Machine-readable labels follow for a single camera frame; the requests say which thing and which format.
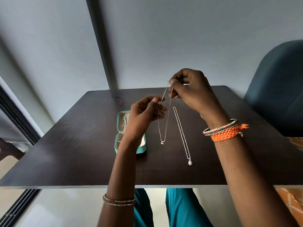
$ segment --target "necklace chain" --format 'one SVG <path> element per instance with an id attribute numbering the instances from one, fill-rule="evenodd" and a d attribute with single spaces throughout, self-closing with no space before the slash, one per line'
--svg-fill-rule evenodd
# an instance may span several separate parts
<path id="1" fill-rule="evenodd" d="M 164 91 L 164 94 L 163 94 L 163 96 L 162 96 L 161 102 L 162 102 L 162 100 L 163 100 L 163 98 L 164 98 L 164 95 L 165 95 L 166 90 L 167 90 L 168 87 L 169 87 L 169 81 L 168 81 L 167 87 L 165 88 L 165 91 Z M 171 101 L 172 101 L 172 98 L 170 98 L 170 100 L 169 100 L 169 111 L 170 111 L 170 104 L 171 104 Z M 158 114 L 157 114 L 157 118 L 158 118 L 158 119 L 157 119 L 157 121 L 158 121 L 158 128 L 159 128 L 159 133 L 160 133 L 161 144 L 164 144 L 165 138 L 166 138 L 167 125 L 168 125 L 168 123 L 169 123 L 169 112 L 167 113 L 167 119 L 166 119 L 166 125 L 165 125 L 165 133 L 164 133 L 164 140 L 162 140 L 161 132 L 160 132 L 160 126 L 159 126 L 159 110 L 160 110 L 160 106 L 159 106 L 159 108 L 158 108 Z"/>
<path id="2" fill-rule="evenodd" d="M 191 166 L 192 165 L 192 161 L 191 161 L 189 149 L 188 149 L 188 146 L 187 146 L 187 142 L 186 142 L 186 139 L 185 139 L 185 135 L 183 133 L 183 129 L 182 129 L 182 126 L 181 126 L 180 118 L 179 118 L 179 115 L 178 115 L 176 107 L 173 107 L 172 109 L 174 110 L 174 113 L 175 113 L 175 116 L 176 116 L 176 120 L 177 120 L 177 123 L 178 123 L 178 127 L 179 127 L 179 131 L 180 131 L 180 134 L 181 134 L 181 138 L 182 138 L 182 141 L 183 141 L 186 157 L 188 159 L 188 164 Z"/>

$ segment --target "tabletop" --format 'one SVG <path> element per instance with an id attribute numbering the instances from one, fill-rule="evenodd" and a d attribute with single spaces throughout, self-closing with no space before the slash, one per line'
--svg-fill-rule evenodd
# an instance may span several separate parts
<path id="1" fill-rule="evenodd" d="M 231 118 L 249 124 L 243 131 L 263 175 L 273 185 L 303 185 L 303 153 L 226 86 L 212 86 Z M 87 92 L 0 180 L 12 188 L 107 187 L 114 164 L 117 116 L 147 95 L 162 96 L 165 88 Z M 193 164 L 188 165 L 176 107 Z M 181 99 L 172 99 L 165 144 L 157 122 L 146 131 L 146 152 L 137 154 L 137 187 L 226 185 L 207 124 Z M 160 120 L 164 133 L 165 120 Z"/>

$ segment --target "forearm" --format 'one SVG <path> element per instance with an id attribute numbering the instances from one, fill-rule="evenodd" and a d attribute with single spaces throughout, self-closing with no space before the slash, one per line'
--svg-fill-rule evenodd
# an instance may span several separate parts
<path id="1" fill-rule="evenodd" d="M 208 121 L 210 126 L 215 128 L 229 123 L 224 113 L 221 116 L 219 120 Z M 239 135 L 214 144 L 244 227 L 298 226 L 273 186 L 258 171 Z"/>
<path id="2" fill-rule="evenodd" d="M 109 180 L 106 196 L 114 200 L 134 199 L 136 173 L 136 142 L 121 141 Z M 133 226 L 134 206 L 104 204 L 98 226 Z"/>

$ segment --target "beaded bangle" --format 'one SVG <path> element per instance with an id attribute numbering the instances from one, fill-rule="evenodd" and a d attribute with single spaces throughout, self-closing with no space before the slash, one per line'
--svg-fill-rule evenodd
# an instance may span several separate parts
<path id="1" fill-rule="evenodd" d="M 241 137 L 243 137 L 243 134 L 242 134 L 241 130 L 247 129 L 247 128 L 249 128 L 247 124 L 242 124 L 241 126 L 234 126 L 234 127 L 229 128 L 227 130 L 224 130 L 220 133 L 216 133 L 214 135 L 211 135 L 211 139 L 214 142 L 217 142 L 217 141 L 223 141 L 223 140 L 230 139 L 230 138 L 236 136 L 237 134 L 240 134 Z"/>
<path id="2" fill-rule="evenodd" d="M 222 126 L 222 127 L 219 127 L 219 128 L 215 128 L 213 130 L 209 130 L 209 128 L 206 128 L 204 131 L 203 131 L 203 134 L 208 136 L 208 135 L 214 135 L 214 134 L 217 134 L 217 133 L 220 133 L 220 132 L 223 132 L 225 130 L 228 130 L 230 128 L 233 128 L 237 125 L 238 123 L 238 120 L 237 119 L 231 119 L 231 123 L 225 125 L 225 126 Z"/>
<path id="3" fill-rule="evenodd" d="M 116 200 L 112 200 L 106 197 L 106 194 L 103 195 L 103 201 L 106 204 L 109 204 L 111 206 L 132 206 L 134 205 L 136 199 L 132 199 L 132 200 L 127 200 L 127 201 L 116 201 Z"/>

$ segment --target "jewelry box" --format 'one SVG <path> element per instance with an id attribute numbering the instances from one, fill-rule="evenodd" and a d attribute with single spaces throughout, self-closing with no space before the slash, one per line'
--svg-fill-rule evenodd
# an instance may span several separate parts
<path id="1" fill-rule="evenodd" d="M 122 137 L 124 135 L 125 128 L 128 123 L 129 119 L 129 113 L 130 110 L 127 111 L 120 111 L 117 118 L 117 130 L 118 134 L 116 135 L 116 141 L 115 141 L 115 151 L 118 152 L 119 145 L 121 143 Z M 141 144 L 137 149 L 137 154 L 143 153 L 146 151 L 146 140 L 145 140 L 145 134 L 142 137 Z"/>

